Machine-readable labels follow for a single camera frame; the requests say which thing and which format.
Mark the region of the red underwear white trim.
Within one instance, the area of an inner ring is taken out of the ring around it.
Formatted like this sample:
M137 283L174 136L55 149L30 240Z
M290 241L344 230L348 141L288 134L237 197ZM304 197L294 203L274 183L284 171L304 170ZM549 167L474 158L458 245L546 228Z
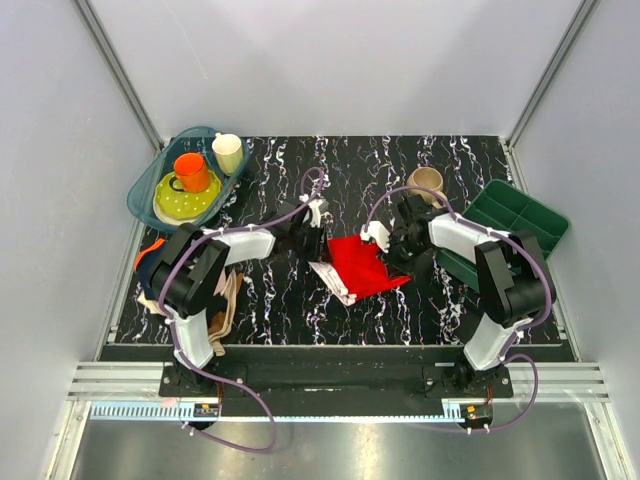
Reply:
M330 292L345 306L408 283L406 275L391 276L378 257L375 243L365 243L358 235L328 241L329 262L310 262Z

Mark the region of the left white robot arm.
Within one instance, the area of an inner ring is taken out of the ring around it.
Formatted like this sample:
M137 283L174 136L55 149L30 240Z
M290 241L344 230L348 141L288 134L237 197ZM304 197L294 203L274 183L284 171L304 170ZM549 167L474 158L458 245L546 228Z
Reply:
M171 314L169 323L180 343L174 356L186 366L180 381L190 393L203 396L214 388L216 372L207 364L224 354L219 339L232 327L240 280L226 268L288 251L303 260L321 260L327 207L322 198L307 205L285 202L266 227L219 229L194 251L191 245L211 231L184 223L138 256L135 270L145 299Z

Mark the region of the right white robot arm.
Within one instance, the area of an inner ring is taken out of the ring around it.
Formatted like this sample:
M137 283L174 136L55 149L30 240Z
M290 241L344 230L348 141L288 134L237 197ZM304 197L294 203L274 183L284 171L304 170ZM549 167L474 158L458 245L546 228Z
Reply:
M457 390L476 396L504 361L519 328L550 310L555 299L535 235L493 230L408 195L396 204L398 225L389 236L385 262L416 282L433 274L435 254L448 250L475 265L483 316L456 361Z

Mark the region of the beige ceramic mug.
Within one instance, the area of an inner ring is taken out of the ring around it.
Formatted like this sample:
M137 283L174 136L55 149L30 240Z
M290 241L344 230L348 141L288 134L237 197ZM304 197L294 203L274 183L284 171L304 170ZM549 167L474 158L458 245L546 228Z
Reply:
M436 191L440 197L442 198L446 197L443 190L443 186L444 186L443 177L436 169L431 167L419 167L415 169L409 175L408 180L406 181L406 185L426 187L430 190ZM443 207L443 203L429 192L410 189L409 194L422 196L425 202L432 207L435 207L435 208Z

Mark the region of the pile of mixed clothes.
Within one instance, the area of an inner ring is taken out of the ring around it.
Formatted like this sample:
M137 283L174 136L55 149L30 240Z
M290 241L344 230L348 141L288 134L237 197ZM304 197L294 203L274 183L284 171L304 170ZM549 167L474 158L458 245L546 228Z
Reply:
M166 314L160 309L157 295L153 292L150 284L150 269L161 253L166 240L160 238L151 246L142 250L134 262L134 272L140 283L143 292L138 295L137 301L147 308L152 314L160 316L161 323L164 323ZM232 270L229 275L225 271L221 273L214 294L206 309L207 332L209 344L212 347L213 355L222 357L225 355L225 348L222 339L229 335L233 326L235 316L237 296L242 288L243 274Z

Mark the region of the green divided organizer tray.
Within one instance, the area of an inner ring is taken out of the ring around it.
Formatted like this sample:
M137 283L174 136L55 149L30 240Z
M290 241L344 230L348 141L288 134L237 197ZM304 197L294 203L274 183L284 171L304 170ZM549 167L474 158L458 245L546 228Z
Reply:
M535 234L548 259L570 228L569 220L502 180L491 180L471 201L462 216L498 230Z

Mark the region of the cream yellow cup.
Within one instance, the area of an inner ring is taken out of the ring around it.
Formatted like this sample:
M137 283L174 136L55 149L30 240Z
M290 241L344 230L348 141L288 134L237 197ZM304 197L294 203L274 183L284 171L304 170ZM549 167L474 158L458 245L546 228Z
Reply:
M212 150L226 175L231 176L238 170L244 153L242 141L237 135L218 132L212 142Z

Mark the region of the teal transparent plastic basin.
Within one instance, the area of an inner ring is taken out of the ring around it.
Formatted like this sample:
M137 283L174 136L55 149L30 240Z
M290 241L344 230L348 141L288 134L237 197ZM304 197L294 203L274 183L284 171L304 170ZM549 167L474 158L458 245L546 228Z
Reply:
M248 144L238 138L230 159L217 156L214 142L224 137L207 126L175 136L130 189L130 213L162 232L173 232L183 223L201 227L210 221L239 183L250 156Z

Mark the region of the orange mug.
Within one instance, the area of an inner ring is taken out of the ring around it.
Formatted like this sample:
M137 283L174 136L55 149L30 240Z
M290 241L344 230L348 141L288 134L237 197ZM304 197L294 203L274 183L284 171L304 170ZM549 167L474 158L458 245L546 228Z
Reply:
M210 186L207 163L199 153L185 153L174 164L174 178L170 181L172 189L178 192L200 193Z

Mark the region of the yellow green dotted plate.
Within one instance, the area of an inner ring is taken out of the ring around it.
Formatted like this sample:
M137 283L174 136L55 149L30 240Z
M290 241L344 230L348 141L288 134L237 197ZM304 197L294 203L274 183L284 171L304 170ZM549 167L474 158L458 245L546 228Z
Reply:
M174 173L168 173L156 185L153 209L164 223L180 224L202 217L219 197L223 184L216 174L208 171L210 184L198 193L182 190L182 184Z

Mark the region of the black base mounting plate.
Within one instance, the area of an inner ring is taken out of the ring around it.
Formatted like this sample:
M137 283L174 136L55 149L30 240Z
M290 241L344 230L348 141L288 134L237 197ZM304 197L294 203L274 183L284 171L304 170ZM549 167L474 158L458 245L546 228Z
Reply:
M456 346L240 346L229 345L206 366L208 374L246 385L278 417L400 416L441 412L442 399L511 399L521 359L538 366L569 363L567 343L511 349L516 360L456 383L462 350Z

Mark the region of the aluminium rail frame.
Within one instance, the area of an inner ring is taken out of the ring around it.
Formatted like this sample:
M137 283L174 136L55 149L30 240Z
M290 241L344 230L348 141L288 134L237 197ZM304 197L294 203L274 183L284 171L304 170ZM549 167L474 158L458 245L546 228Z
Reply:
M267 366L243 369L248 395L237 385L197 384L169 364L82 363L69 398L86 401L100 420L183 422L461 424L479 408L528 403L608 403L600 369L590 363L515 362L494 384L476 393L457 393L444 384L444 368L357 364L349 380L329 386L283 384Z

